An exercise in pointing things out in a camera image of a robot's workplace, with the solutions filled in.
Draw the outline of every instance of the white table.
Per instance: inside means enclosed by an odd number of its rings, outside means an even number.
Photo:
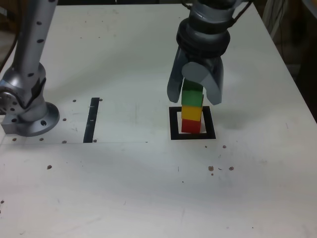
[[[170,140],[166,85],[188,13],[57,7],[41,62],[61,120],[37,137],[1,131],[1,238],[317,236],[317,126],[254,6],[230,29],[217,139]],[[83,144],[92,97],[98,141]]]

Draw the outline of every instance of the black square marker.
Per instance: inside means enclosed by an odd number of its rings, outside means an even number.
[[[204,121],[206,127],[206,133],[200,134],[180,134],[178,132],[178,120],[177,113],[182,111],[182,107],[169,107],[169,127],[170,127],[170,139],[171,140],[206,140],[216,139],[214,132],[211,112],[209,106],[203,107]]]

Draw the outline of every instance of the block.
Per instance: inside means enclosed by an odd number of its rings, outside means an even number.
[[[182,133],[199,134],[201,121],[182,119]]]
[[[201,121],[203,107],[182,106],[182,119]]]
[[[184,80],[182,89],[182,105],[200,107],[203,101],[203,87],[202,85]]]
[[[203,92],[203,86],[200,85],[199,83],[195,83],[193,81],[184,79],[183,90],[187,90],[187,91],[193,90],[197,92]]]
[[[200,107],[203,101],[203,93],[198,91],[182,91],[182,105]]]

